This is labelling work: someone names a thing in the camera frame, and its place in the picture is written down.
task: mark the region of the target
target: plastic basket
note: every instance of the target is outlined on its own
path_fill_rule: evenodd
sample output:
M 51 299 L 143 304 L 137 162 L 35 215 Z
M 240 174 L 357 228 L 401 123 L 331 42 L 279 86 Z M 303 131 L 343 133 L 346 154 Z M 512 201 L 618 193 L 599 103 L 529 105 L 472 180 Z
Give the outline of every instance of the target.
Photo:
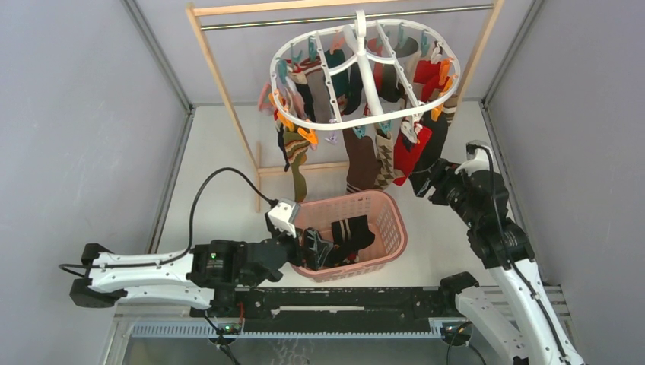
M 324 282 L 377 271 L 399 257 L 408 244 L 408 233 L 394 199 L 380 190 L 303 203 L 294 223 L 303 230 L 313 227 L 322 238 L 333 241 L 332 222 L 365 214 L 375 237 L 374 243 L 359 251 L 359 262 L 318 271 L 294 266 L 294 270 L 314 281 Z

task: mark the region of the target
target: metal rod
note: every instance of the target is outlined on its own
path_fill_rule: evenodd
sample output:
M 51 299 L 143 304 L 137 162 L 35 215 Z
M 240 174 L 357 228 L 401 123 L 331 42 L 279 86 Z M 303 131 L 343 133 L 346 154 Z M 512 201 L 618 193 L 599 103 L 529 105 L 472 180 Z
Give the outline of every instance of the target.
M 367 19 L 379 17 L 404 17 L 407 15 L 423 15 L 423 14 L 442 14 L 442 13 L 457 13 L 461 11 L 480 11 L 490 10 L 493 4 L 484 5 L 470 5 L 470 6 L 455 6 L 451 8 L 435 8 L 423 10 L 410 10 L 410 11 L 395 11 L 389 13 L 377 13 L 365 15 Z M 274 25 L 292 25 L 292 24 L 309 24 L 321 23 L 325 21 L 350 21 L 356 19 L 356 15 L 341 15 L 334 17 L 307 17 L 301 19 L 283 19 L 279 21 L 256 21 L 252 23 L 229 23 L 219 25 L 202 25 L 202 31 L 208 30 L 223 30 L 223 29 L 237 29 L 237 28 L 255 28 L 255 27 L 272 27 Z

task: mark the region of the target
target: white floor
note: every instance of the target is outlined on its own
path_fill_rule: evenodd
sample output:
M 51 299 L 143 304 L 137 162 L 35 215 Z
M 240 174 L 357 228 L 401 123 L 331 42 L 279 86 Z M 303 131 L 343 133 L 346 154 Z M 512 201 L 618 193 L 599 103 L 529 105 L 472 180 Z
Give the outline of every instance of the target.
M 262 166 L 283 166 L 272 118 L 260 115 L 254 106 L 238 106 L 236 110 L 253 148 L 262 136 Z M 448 160 L 464 161 L 468 141 L 489 141 L 476 102 L 464 102 L 450 128 L 443 150 L 443 157 Z M 322 138 L 318 151 L 308 152 L 307 157 L 308 163 L 347 160 L 342 140 L 332 146 Z M 204 178 L 220 167 L 236 167 L 251 179 L 254 177 L 252 165 L 226 109 L 201 106 L 197 108 L 192 124 L 158 252 L 186 246 L 189 210 L 195 193 Z M 306 173 L 307 200 L 345 194 L 345 174 L 344 170 Z M 291 174 L 264 178 L 262 191 L 272 198 L 293 198 Z M 380 271 L 324 284 L 299 276 L 287 264 L 281 270 L 284 273 L 281 281 L 261 286 L 437 286 L 441 278 L 461 271 L 470 271 L 482 285 L 495 285 L 469 248 L 466 226 L 450 208 L 434 206 L 426 198 L 416 198 L 409 183 L 392 185 L 387 192 L 395 198 L 408 231 L 408 246 L 394 262 Z M 211 181 L 199 201 L 195 213 L 195 243 L 208 243 L 214 239 L 257 242 L 268 236 L 262 214 L 255 212 L 255 196 L 246 183 L 234 173 L 222 173 Z

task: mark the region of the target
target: metal frame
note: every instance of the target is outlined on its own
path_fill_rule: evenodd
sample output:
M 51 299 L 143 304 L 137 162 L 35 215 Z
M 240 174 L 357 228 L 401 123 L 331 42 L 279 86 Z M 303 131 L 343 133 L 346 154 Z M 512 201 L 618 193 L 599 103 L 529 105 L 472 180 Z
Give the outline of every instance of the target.
M 202 25 L 200 18 L 201 17 L 211 17 L 223 14 L 241 14 L 241 13 L 250 13 L 257 11 L 277 11 L 277 10 L 289 10 L 289 9 L 300 9 L 300 8 L 315 8 L 315 7 L 327 7 L 327 6 L 339 6 L 339 5 L 358 5 L 358 4 L 368 4 L 374 2 L 401 2 L 404 0 L 307 0 L 307 1 L 286 1 L 286 2 L 268 2 L 262 4 L 248 4 L 248 5 L 231 5 L 231 6 L 221 6 L 213 8 L 196 8 L 193 3 L 189 3 L 186 6 L 186 15 L 190 21 L 195 37 L 199 43 L 202 53 L 206 59 L 206 63 L 213 74 L 213 79 L 218 86 L 224 105 L 229 113 L 230 118 L 233 120 L 234 126 L 237 130 L 242 145 L 246 151 L 246 156 L 249 159 L 249 162 L 255 170 L 255 181 L 259 189 L 262 186 L 262 177 L 272 176 L 272 175 L 281 175 L 284 174 L 283 167 L 263 167 L 261 156 L 261 146 L 260 143 L 256 143 L 255 153 L 249 142 L 246 140 L 246 135 L 242 125 L 240 124 L 240 119 L 237 116 L 235 106 L 233 101 L 230 98 L 224 79 L 222 78 L 220 69 L 215 57 L 211 50 L 211 47 L 206 40 L 206 31 L 210 30 L 220 30 L 220 29 L 237 29 L 245 27 L 267 27 L 272 25 L 286 25 L 286 24 L 302 24 L 302 23 L 313 23 L 318 21 L 340 21 L 354 19 L 354 16 L 351 17 L 325 17 L 325 18 L 307 18 L 307 19 L 291 19 L 291 20 L 278 20 L 278 21 L 267 21 L 267 22 L 253 22 L 253 23 L 237 23 L 237 24 L 220 24 L 220 25 Z M 456 6 L 452 8 L 435 8 L 435 9 L 422 9 L 418 11 L 403 11 L 400 13 L 387 13 L 387 14 L 373 14 L 373 17 L 381 16 L 390 16 L 390 15 L 412 15 L 412 14 L 432 14 L 432 13 L 448 13 L 455 11 L 481 11 L 484 9 L 488 10 L 488 15 L 486 20 L 480 30 L 478 40 L 473 46 L 471 54 L 469 56 L 468 63 L 466 64 L 463 74 L 460 76 L 459 88 L 457 89 L 457 94 L 459 95 L 457 100 L 457 106 L 462 102 L 465 91 L 468 90 L 468 86 L 472 81 L 472 76 L 474 70 L 481 59 L 481 55 L 484 52 L 488 38 L 491 35 L 491 32 L 494 28 L 497 18 L 499 17 L 500 11 L 504 4 L 504 0 L 493 0 L 489 5 L 475 5 L 471 7 Z M 342 170 L 346 169 L 349 166 L 348 162 L 331 162 L 331 163 L 316 163 L 310 165 L 303 165 L 300 167 L 301 172 L 306 171 L 326 171 L 326 170 Z M 256 211 L 260 212 L 261 201 L 259 198 L 256 198 Z

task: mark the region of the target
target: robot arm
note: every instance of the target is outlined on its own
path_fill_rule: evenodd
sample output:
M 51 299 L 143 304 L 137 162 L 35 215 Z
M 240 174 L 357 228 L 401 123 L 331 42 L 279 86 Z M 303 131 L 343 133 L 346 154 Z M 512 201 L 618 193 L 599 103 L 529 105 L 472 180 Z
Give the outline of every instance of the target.
M 302 265 L 293 225 L 298 207 L 280 200 L 266 214 L 272 238 L 260 243 L 213 240 L 188 252 L 154 255 L 117 255 L 98 243 L 88 243 L 81 257 L 87 269 L 83 278 L 74 280 L 70 297 L 76 305 L 91 308 L 134 300 L 195 309 L 228 307 L 236 286 L 278 281 L 282 277 L 278 269 L 286 262 Z
M 508 191 L 492 170 L 491 149 L 473 141 L 466 151 L 469 159 L 461 165 L 439 159 L 432 166 L 429 200 L 449 205 L 468 225 L 471 249 L 499 284 L 521 334 L 470 274 L 443 279 L 442 289 L 506 363 L 584 364 L 547 299 L 526 234 L 506 217 Z

